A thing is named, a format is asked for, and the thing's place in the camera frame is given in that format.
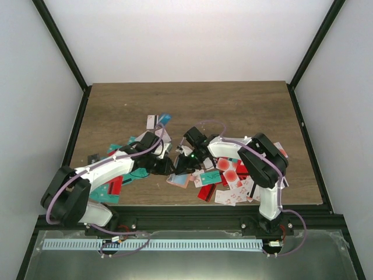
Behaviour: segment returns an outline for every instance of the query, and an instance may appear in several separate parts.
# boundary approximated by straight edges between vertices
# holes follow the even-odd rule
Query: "black metal frame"
[[[82,124],[92,86],[87,86],[44,1],[33,0],[33,2],[35,7],[38,9],[45,25],[48,27],[51,35],[53,36],[57,46],[61,50],[61,53],[65,57],[77,82],[80,84],[80,87],[83,90],[82,101],[79,106],[79,111],[63,160],[63,165],[68,165],[71,162],[75,143],[78,138],[80,126]],[[294,111],[303,135],[305,146],[315,173],[316,181],[322,196],[323,204],[285,205],[284,208],[293,209],[302,215],[306,221],[307,228],[309,229],[341,230],[344,239],[349,243],[349,253],[351,259],[353,260],[356,274],[359,279],[365,279],[363,269],[361,268],[344,217],[343,215],[333,213],[332,204],[330,202],[315,152],[312,148],[312,143],[309,138],[307,128],[304,124],[297,97],[294,92],[301,77],[306,71],[307,66],[311,62],[344,2],[345,0],[335,0],[333,2],[306,55],[304,56],[302,63],[298,67],[297,72],[295,73],[290,84],[287,85]],[[245,229],[241,228],[243,221],[247,221],[245,220],[247,217],[257,216],[258,213],[257,205],[237,206],[235,208],[223,206],[114,206],[113,209],[119,213],[122,221],[126,221],[127,223],[131,224],[134,223],[138,230],[145,230],[149,232],[157,230],[242,230],[243,235],[247,233]],[[286,216],[287,218],[291,218],[294,229],[302,229],[302,224],[299,220],[294,217],[290,217],[288,214],[286,214]],[[69,229],[85,230],[85,227],[76,226]],[[40,230],[67,230],[67,228],[58,225],[48,225],[45,221],[45,216],[39,216],[17,279],[24,279],[31,254],[33,252],[33,247]]]

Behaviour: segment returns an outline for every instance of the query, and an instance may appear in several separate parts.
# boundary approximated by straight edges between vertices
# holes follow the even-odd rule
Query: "wooden board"
[[[87,156],[106,154],[110,144],[126,144],[145,131],[148,114],[166,112],[166,129],[173,147],[201,120],[216,119],[227,126],[227,137],[265,133],[280,142],[289,155],[283,191],[284,204],[321,204],[321,196],[284,82],[193,82],[94,84],[71,161],[87,164]],[[201,128],[206,135],[220,133],[219,125]],[[166,183],[164,176],[135,180],[123,187],[122,205],[207,204],[197,198],[192,182],[187,189]]]

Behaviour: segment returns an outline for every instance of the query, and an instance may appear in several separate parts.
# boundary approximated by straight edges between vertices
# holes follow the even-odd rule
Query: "white wall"
[[[46,0],[87,79],[290,81],[332,0]]]
[[[334,209],[373,279],[373,2],[346,1],[296,88]]]
[[[0,278],[15,279],[82,91],[32,1],[2,1],[0,38]]]

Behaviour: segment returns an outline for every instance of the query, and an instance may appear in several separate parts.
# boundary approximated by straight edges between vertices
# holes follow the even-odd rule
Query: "red circle print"
[[[234,170],[228,170],[227,172],[225,172],[224,177],[228,182],[234,182],[238,178],[237,173]]]
[[[217,162],[217,168],[222,170],[222,171],[226,171],[228,170],[229,168],[229,162],[228,160],[226,159],[219,159],[219,161]]]

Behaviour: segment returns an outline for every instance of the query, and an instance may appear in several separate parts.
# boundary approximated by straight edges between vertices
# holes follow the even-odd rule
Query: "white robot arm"
[[[275,187],[278,175],[267,164],[263,163],[257,156],[253,156],[242,146],[251,146],[257,149],[261,155],[274,162],[283,172],[288,165],[287,160],[277,150],[265,135],[258,134],[253,138],[222,138],[212,135],[207,138],[195,127],[185,135],[185,139],[191,144],[193,150],[185,148],[185,152],[179,155],[178,166],[174,167],[172,161],[167,157],[171,144],[161,144],[141,156],[138,151],[151,147],[158,137],[148,132],[144,139],[135,146],[124,146],[116,151],[112,158],[93,163],[85,167],[78,167],[75,170],[70,167],[62,167],[51,182],[47,192],[44,194],[41,204],[48,208],[56,192],[75,174],[83,173],[74,184],[71,191],[64,191],[63,195],[52,205],[52,216],[61,221],[64,225],[74,225],[78,222],[107,226],[112,220],[112,212],[103,204],[88,201],[89,194],[100,185],[120,175],[142,167],[153,174],[169,175],[192,173],[206,158],[235,158],[242,160],[249,170],[255,183],[260,186],[261,205],[259,213],[264,220],[270,223],[275,221],[280,214],[281,205],[277,200],[278,188]]]

